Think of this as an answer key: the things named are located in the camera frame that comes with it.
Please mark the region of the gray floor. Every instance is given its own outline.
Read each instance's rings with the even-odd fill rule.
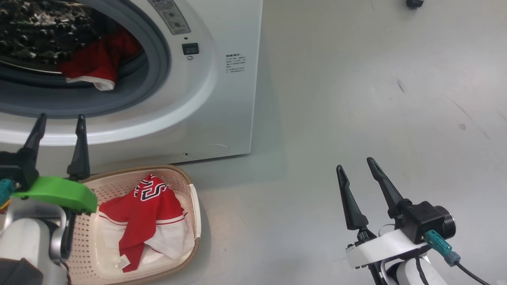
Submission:
[[[454,214],[462,263],[506,284],[507,2],[265,0],[249,156],[183,165],[203,245],[156,284],[372,284],[350,269],[335,168],[375,232],[390,222],[366,164]],[[449,284],[474,284],[430,254]]]

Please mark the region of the washing machine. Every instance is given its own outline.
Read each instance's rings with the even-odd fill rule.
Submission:
[[[87,118],[93,173],[250,152],[262,0],[16,1],[0,3],[0,26],[19,34],[2,33],[0,40],[13,39],[20,52],[49,41],[56,52],[48,62],[43,55],[24,60],[12,48],[0,50],[0,150],[19,149],[36,116],[46,113],[41,175],[66,175],[79,114]],[[9,3],[21,10],[9,11]],[[28,20],[15,22],[13,13]],[[41,31],[37,13],[50,25],[45,30],[65,30],[69,20],[90,29],[86,22],[95,21],[102,26],[93,31],[96,39],[121,26],[143,51],[122,61],[112,91],[69,84],[54,68],[69,47]],[[34,40],[23,42],[26,35]],[[29,51],[37,54],[37,48]]]

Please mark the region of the basket rim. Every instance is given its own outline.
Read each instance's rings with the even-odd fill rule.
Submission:
[[[170,275],[172,275],[172,274],[174,274],[176,272],[179,272],[179,271],[183,270],[184,268],[186,268],[192,262],[192,260],[197,255],[197,250],[199,249],[199,245],[201,243],[201,211],[200,211],[200,205],[199,205],[199,200],[198,200],[198,197],[197,197],[197,192],[196,192],[196,189],[195,189],[195,187],[194,187],[194,185],[192,183],[192,180],[190,179],[190,177],[188,176],[188,174],[186,172],[184,172],[181,168],[179,168],[177,166],[174,166],[174,165],[169,165],[169,164],[131,167],[131,168],[126,168],[126,169],[121,169],[121,170],[116,170],[116,171],[110,171],[110,172],[104,172],[104,173],[94,174],[94,175],[90,176],[89,178],[87,178],[85,180],[81,180],[80,183],[84,184],[84,183],[92,182],[92,181],[95,181],[95,180],[98,180],[98,179],[102,179],[102,178],[106,178],[106,177],[110,177],[110,176],[115,176],[115,175],[120,175],[120,174],[127,174],[127,173],[137,172],[137,171],[156,170],[156,169],[170,169],[170,170],[174,170],[174,171],[178,172],[179,174],[181,174],[185,178],[185,180],[187,181],[188,185],[191,188],[192,199],[194,200],[194,219],[195,219],[195,225],[196,225],[196,237],[195,237],[195,240],[194,240],[194,248],[192,249],[192,252],[190,253],[189,257],[183,263],[181,263],[180,265],[178,265],[178,266],[176,266],[176,267],[174,267],[172,269],[169,269],[167,271],[163,271],[163,272],[151,275],[151,276],[139,278],[139,279],[134,279],[134,280],[129,280],[129,281],[123,281],[123,282],[117,282],[117,283],[109,283],[109,284],[139,285],[139,284],[144,284],[144,283],[147,283],[147,282],[154,282],[154,281],[157,281],[157,280],[160,280],[162,278],[168,277],[168,276],[170,276]]]

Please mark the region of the washing machine door opening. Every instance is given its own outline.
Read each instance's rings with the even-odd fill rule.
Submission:
[[[120,63],[114,90],[65,81],[59,62],[123,28],[142,51]],[[111,114],[147,99],[168,77],[164,36],[130,1],[2,1],[0,30],[0,112],[53,119]]]

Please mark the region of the beige plastic basket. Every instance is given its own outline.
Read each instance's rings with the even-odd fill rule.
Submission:
[[[168,184],[189,213],[188,222],[195,237],[192,252],[179,261],[163,256],[155,262],[141,264],[135,271],[123,273],[115,267],[118,250],[103,244],[97,214],[81,215],[76,218],[72,254],[67,262],[73,285],[142,284],[180,271],[193,260],[201,239],[201,213],[195,187],[183,170],[172,165],[136,167],[93,175],[82,183],[95,192],[100,205],[124,196],[148,174],[158,176]]]

